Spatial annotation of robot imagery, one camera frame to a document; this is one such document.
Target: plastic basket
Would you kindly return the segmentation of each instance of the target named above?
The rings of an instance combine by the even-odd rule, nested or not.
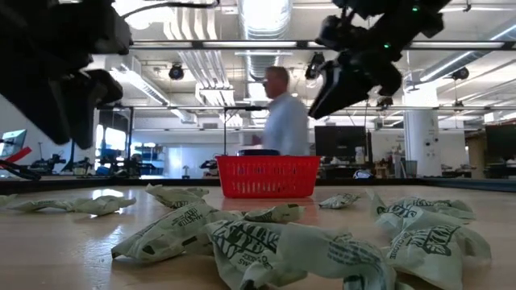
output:
[[[320,157],[217,156],[225,197],[299,198],[314,192]]]

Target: metal frame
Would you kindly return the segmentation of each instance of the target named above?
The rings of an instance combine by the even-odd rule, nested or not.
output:
[[[106,106],[100,110],[213,110],[213,111],[224,111],[224,110],[268,110],[266,106]],[[338,112],[346,112],[349,110],[357,111],[376,111],[376,112],[388,112],[388,111],[403,111],[403,110],[438,110],[438,111],[465,111],[465,110],[516,110],[516,106],[349,106],[346,109],[339,110]]]
[[[185,51],[185,50],[308,50],[329,51],[313,40],[135,40],[133,51]],[[516,41],[413,41],[408,51],[516,51]]]
[[[40,181],[0,181],[3,194],[42,193],[54,190],[101,188],[113,186],[145,186],[147,184],[164,186],[220,186],[220,180],[134,180],[120,178],[89,178],[75,180],[40,180]],[[315,186],[436,186],[454,189],[475,189],[494,192],[516,193],[516,181],[513,180],[465,180],[465,179],[392,179],[392,180],[317,180]]]

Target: spotlight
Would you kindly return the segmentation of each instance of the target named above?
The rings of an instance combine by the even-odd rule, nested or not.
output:
[[[174,81],[180,81],[185,76],[185,72],[183,72],[183,68],[181,67],[181,64],[173,64],[172,68],[169,72],[170,79]]]
[[[308,69],[305,72],[305,78],[307,80],[315,80],[319,77],[319,67],[324,64],[326,60],[324,59],[324,55],[322,52],[314,53],[312,59],[310,60],[310,64],[308,65]]]
[[[465,80],[469,77],[469,70],[467,68],[461,68],[450,75],[454,81]]]

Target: man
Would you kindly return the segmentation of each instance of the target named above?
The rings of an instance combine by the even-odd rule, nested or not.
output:
[[[265,123],[263,148],[282,155],[309,155],[308,112],[299,99],[288,93],[289,72],[269,67],[265,72],[265,92],[272,101]]]

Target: table surface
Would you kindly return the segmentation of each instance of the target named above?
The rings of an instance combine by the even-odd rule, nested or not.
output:
[[[289,200],[225,199],[220,188],[208,188],[208,204],[225,210],[263,209],[286,202],[307,207],[300,223],[326,228],[348,227],[357,238],[379,247],[389,240],[373,224],[368,214],[368,198],[363,196],[348,209],[319,209],[318,201],[336,193],[363,193],[359,187],[316,188],[311,198]],[[420,186],[372,187],[390,203],[402,197],[461,199],[477,213],[469,228],[490,243],[490,267],[464,271],[464,289],[514,289],[516,275],[516,205],[513,193],[495,193],[453,188]],[[120,213],[95,217],[83,213],[43,211],[16,213],[0,209],[0,281],[10,290],[161,290],[227,289],[218,277],[211,257],[189,256],[153,265],[136,265],[129,260],[113,261],[110,249],[141,230],[170,209],[154,200],[143,187],[85,188],[72,191],[20,195],[18,201],[47,198],[99,197],[115,195],[136,197],[137,203]],[[418,278],[401,276],[415,289],[436,289]],[[284,289],[342,289],[342,280],[327,280],[315,275]]]

